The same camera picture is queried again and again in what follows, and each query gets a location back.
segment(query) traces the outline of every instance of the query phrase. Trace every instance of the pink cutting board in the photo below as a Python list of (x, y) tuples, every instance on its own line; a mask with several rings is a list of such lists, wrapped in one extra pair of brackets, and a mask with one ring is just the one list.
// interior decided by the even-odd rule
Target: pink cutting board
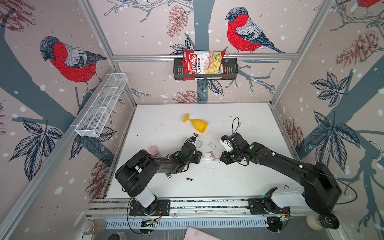
[(184, 240), (221, 240), (193, 227), (187, 229)]

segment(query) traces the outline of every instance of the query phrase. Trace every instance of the bird head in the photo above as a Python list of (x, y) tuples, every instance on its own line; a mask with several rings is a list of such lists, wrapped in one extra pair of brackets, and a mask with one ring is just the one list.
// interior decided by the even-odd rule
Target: bird head
[(40, 43), (40, 51), (44, 61), (48, 59), (51, 61), (56, 60), (53, 48), (59, 42), (60, 41), (53, 36), (48, 36), (42, 40), (42, 42)]
[(248, 15), (248, 11), (244, 7), (235, 7), (229, 11), (225, 20), (228, 20), (230, 23), (233, 23), (238, 16), (243, 14)]

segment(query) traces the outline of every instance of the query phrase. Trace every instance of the pink object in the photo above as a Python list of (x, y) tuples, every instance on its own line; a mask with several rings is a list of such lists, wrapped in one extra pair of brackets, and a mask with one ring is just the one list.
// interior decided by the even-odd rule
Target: pink object
[(217, 237), (209, 235), (205, 232), (189, 227), (185, 233), (184, 240), (220, 240)]
[(161, 157), (159, 151), (157, 150), (157, 146), (150, 146), (148, 151), (150, 154), (154, 155), (155, 157)]

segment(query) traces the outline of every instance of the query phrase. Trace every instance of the jar lid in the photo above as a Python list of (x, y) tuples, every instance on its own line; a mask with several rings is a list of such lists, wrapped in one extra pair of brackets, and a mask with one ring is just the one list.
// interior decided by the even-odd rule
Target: jar lid
[(93, 229), (94, 223), (91, 220), (85, 220), (83, 225), (81, 226), (81, 231), (83, 233), (88, 233)]
[(119, 236), (117, 233), (115, 233), (115, 234), (112, 234), (112, 235), (108, 238), (108, 240), (120, 240), (120, 236)]

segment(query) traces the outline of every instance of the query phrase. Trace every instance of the bird illustration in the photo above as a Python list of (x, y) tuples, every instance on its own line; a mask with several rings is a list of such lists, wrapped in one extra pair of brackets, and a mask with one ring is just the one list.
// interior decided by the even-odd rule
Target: bird illustration
[(240, 51), (269, 48), (278, 53), (284, 53), (277, 49), (274, 44), (265, 36), (263, 30), (252, 22), (248, 11), (244, 7), (231, 9), (225, 18), (228, 20), (228, 40), (232, 46)]
[(88, 90), (88, 81), (93, 75), (97, 76), (98, 64), (107, 59), (100, 54), (88, 52), (84, 48), (72, 47), (60, 42), (53, 36), (42, 40), (40, 51), (44, 61), (49, 59), (66, 79), (76, 83), (86, 83), (87, 90), (83, 92), (83, 97), (86, 93), (92, 93)]
[(368, 15), (368, 14), (372, 14), (371, 12), (368, 12), (368, 8), (376, 3), (378, 3), (379, 1), (381, 0), (345, 0), (343, 2), (340, 3), (341, 4), (344, 4), (346, 2), (349, 2), (349, 1), (354, 1), (354, 2), (357, 2), (357, 7), (356, 9), (352, 12), (352, 15), (353, 13), (359, 8), (359, 7), (365, 7), (366, 10), (367, 10), (367, 13), (364, 15)]

